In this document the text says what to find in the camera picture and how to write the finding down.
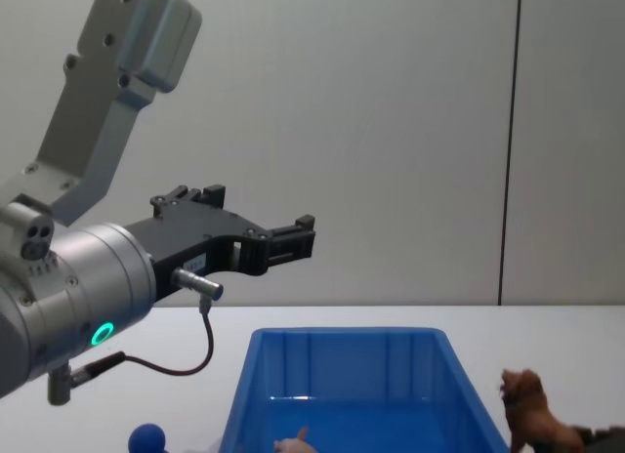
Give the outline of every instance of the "blue container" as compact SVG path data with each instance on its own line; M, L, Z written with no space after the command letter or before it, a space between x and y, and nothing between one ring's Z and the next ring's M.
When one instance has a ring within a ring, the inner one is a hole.
M271 453L308 426L319 453L504 453L443 332L254 333L220 453Z

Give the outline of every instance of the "white table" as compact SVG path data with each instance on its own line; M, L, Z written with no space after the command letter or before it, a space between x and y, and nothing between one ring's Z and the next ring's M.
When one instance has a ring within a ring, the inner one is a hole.
M204 372L181 379L126 363L56 408L47 404L42 377L0 400L0 451L123 453L130 432L153 422L167 434L171 453L216 453L250 335L261 327L442 329L506 439L498 393L504 367L536 370L553 411L567 422L625 424L625 307L229 308L213 309L211 316L217 346ZM188 368L205 348L197 309L155 309L73 365L125 350Z

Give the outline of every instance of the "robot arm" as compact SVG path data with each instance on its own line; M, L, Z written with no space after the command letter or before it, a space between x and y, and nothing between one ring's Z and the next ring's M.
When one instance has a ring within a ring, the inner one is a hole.
M200 24L186 0L95 1L36 161L0 187L0 397L49 373L64 404L69 360L158 300L183 287L217 300L211 272L311 255L313 217L262 228L225 211L219 185L156 196L130 226L54 236L105 196L139 110L177 85Z

